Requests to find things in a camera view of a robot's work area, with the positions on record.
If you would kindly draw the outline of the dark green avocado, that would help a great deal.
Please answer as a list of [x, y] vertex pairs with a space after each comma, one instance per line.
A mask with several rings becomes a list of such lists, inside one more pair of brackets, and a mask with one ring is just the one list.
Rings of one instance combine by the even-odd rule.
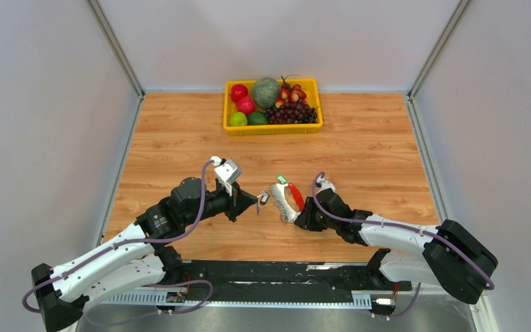
[[248, 125], [250, 126], [260, 126], [268, 125], [269, 118], [260, 111], [254, 111], [247, 116]]

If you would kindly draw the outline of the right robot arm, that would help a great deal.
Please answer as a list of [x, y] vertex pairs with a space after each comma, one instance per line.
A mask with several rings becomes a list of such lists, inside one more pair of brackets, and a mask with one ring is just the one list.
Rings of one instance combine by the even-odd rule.
[[392, 282], [440, 286], [466, 304], [476, 304], [493, 288], [498, 259], [460, 223], [416, 225], [390, 220], [367, 210], [352, 209], [332, 189], [307, 197], [293, 222], [303, 230], [334, 230], [347, 243], [384, 247], [380, 262], [367, 270], [375, 288]]

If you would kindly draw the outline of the key with green tag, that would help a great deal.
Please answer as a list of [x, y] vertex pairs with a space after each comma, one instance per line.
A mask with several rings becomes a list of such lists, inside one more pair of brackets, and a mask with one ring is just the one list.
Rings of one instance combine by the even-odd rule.
[[288, 180], [281, 174], [277, 175], [278, 184], [284, 186], [288, 184]]

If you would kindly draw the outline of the dark purple grape bunch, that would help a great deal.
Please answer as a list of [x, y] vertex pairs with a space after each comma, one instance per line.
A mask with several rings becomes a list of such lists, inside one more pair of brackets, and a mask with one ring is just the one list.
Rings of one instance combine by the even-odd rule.
[[261, 112], [268, 119], [269, 125], [306, 125], [315, 124], [321, 120], [318, 108], [302, 101], [262, 109]]

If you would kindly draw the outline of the key with black tag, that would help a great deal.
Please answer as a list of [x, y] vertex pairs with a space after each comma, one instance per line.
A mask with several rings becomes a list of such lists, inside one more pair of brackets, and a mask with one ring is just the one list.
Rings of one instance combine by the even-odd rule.
[[257, 198], [260, 205], [265, 205], [270, 198], [270, 193], [267, 190], [263, 190]]

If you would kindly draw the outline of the light green lime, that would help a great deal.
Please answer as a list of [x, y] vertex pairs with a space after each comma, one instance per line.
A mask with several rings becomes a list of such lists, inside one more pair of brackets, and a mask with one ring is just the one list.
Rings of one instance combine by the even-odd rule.
[[248, 125], [248, 118], [244, 113], [235, 111], [231, 113], [227, 123], [231, 127], [244, 127]]

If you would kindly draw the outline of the metal key organizer with rings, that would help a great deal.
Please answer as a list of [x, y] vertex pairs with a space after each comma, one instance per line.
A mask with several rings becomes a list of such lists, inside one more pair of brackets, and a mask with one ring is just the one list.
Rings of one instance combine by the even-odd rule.
[[[281, 220], [286, 223], [294, 223], [305, 207], [305, 200], [298, 188], [293, 183], [275, 183], [271, 186], [270, 192]], [[287, 192], [295, 202], [295, 207], [289, 203], [286, 197]]]

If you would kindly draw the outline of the red cherry cluster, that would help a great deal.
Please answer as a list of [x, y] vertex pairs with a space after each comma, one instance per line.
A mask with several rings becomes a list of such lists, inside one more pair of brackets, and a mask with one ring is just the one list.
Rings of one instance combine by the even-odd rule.
[[280, 109], [288, 103], [305, 102], [307, 94], [302, 90], [300, 84], [291, 84], [288, 82], [288, 75], [281, 76], [281, 89], [279, 97], [276, 99], [274, 107]]

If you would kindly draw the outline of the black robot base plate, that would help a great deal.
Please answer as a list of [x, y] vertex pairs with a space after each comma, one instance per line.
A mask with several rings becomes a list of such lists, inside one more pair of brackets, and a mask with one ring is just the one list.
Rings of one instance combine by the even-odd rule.
[[192, 299], [325, 300], [346, 299], [352, 291], [410, 291], [410, 282], [394, 284], [378, 268], [357, 263], [193, 260], [166, 273], [161, 284], [185, 285]]

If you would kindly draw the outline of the yellow plastic fruit tray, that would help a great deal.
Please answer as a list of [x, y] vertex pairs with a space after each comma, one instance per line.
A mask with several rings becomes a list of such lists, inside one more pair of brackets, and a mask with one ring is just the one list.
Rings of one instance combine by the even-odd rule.
[[317, 80], [311, 77], [289, 79], [289, 83], [300, 84], [306, 93], [307, 103], [316, 110], [317, 118], [314, 124], [265, 124], [265, 125], [247, 125], [247, 126], [230, 126], [230, 116], [236, 111], [236, 106], [230, 98], [230, 90], [235, 84], [242, 84], [248, 88], [251, 93], [256, 80], [233, 80], [225, 83], [225, 97], [223, 102], [223, 128], [230, 136], [255, 136], [255, 135], [277, 135], [290, 133], [316, 133], [324, 123], [321, 101], [319, 98], [319, 89]]

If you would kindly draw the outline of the pink red apple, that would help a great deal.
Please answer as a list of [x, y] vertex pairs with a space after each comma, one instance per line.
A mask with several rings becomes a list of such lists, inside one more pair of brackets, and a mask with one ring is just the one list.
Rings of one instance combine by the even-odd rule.
[[256, 104], [250, 96], [244, 96], [236, 101], [236, 109], [248, 116], [256, 111]]

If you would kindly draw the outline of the green melon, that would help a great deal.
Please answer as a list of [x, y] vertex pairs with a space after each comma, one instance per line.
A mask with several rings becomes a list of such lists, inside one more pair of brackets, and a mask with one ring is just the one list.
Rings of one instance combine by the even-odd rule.
[[252, 99], [262, 109], [273, 107], [279, 97], [280, 83], [274, 78], [263, 77], [252, 87]]

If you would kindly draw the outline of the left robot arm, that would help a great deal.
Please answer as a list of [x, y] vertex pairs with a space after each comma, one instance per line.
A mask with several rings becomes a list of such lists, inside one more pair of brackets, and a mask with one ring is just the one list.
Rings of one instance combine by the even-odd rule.
[[100, 302], [132, 288], [178, 285], [184, 268], [169, 243], [218, 214], [235, 222], [257, 202], [236, 182], [217, 183], [211, 192], [203, 179], [189, 177], [102, 245], [65, 264], [34, 267], [32, 293], [46, 330], [61, 331]]

